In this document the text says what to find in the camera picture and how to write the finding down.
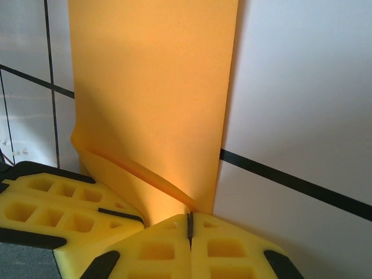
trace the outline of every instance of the white wall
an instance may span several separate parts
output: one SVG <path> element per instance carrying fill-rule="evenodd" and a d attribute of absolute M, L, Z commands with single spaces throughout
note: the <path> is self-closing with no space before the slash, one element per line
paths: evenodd
<path fill-rule="evenodd" d="M 243 2 L 224 149 L 372 205 L 372 1 Z M 214 212 L 305 277 L 372 277 L 371 222 L 283 185 L 223 163 Z"/>
<path fill-rule="evenodd" d="M 78 171 L 70 143 L 74 100 L 55 90 L 53 107 L 51 91 L 74 90 L 67 0 L 47 4 L 52 67 L 44 0 L 0 0 L 0 147 L 13 163 L 59 161 L 61 168 Z"/>

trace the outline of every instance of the black rubber edge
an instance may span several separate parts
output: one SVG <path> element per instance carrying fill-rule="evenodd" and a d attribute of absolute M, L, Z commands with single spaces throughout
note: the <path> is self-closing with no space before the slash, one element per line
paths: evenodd
<path fill-rule="evenodd" d="M 289 257 L 272 250 L 266 250 L 263 253 L 278 279 L 303 279 Z"/>
<path fill-rule="evenodd" d="M 0 194 L 3 193 L 7 189 L 7 187 L 9 187 L 9 184 L 0 182 Z"/>
<path fill-rule="evenodd" d="M 108 279 L 119 258 L 120 253 L 114 250 L 96 257 L 80 279 Z"/>
<path fill-rule="evenodd" d="M 3 181 L 4 179 L 16 180 L 18 177 L 21 176 L 30 176 L 32 174 L 39 173 L 49 173 L 55 176 L 61 176 L 85 183 L 95 184 L 95 180 L 92 177 L 29 161 L 19 162 L 13 167 L 10 167 L 7 171 L 0 173 L 0 181 Z"/>
<path fill-rule="evenodd" d="M 194 236 L 194 213 L 187 213 L 187 238 L 190 242 L 190 250 L 192 247 L 192 237 Z"/>
<path fill-rule="evenodd" d="M 109 214 L 109 215 L 114 215 L 114 216 L 117 216 L 117 217 L 132 219 L 132 220 L 135 220 L 135 221 L 140 221 L 143 225 L 145 224 L 144 220 L 141 217 L 136 216 L 136 215 L 117 212 L 117 211 L 110 210 L 110 209 L 105 209 L 105 208 L 98 208 L 98 212 L 101 212 L 101 213 L 104 213 L 104 214 Z"/>
<path fill-rule="evenodd" d="M 0 228 L 0 242 L 50 250 L 67 244 L 67 240 L 63 237 L 18 231 L 11 228 Z"/>
<path fill-rule="evenodd" d="M 3 173 L 5 171 L 8 171 L 11 168 L 10 165 L 0 162 L 0 173 Z"/>

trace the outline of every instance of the orange paper sheet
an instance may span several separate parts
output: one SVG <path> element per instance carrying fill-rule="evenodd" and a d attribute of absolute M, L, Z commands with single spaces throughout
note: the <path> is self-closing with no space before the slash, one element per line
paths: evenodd
<path fill-rule="evenodd" d="M 170 202 L 144 186 L 130 162 L 212 212 L 237 6 L 238 0 L 69 2 L 73 144 L 90 173 L 147 214 L 149 224 L 183 213 L 188 200 Z"/>

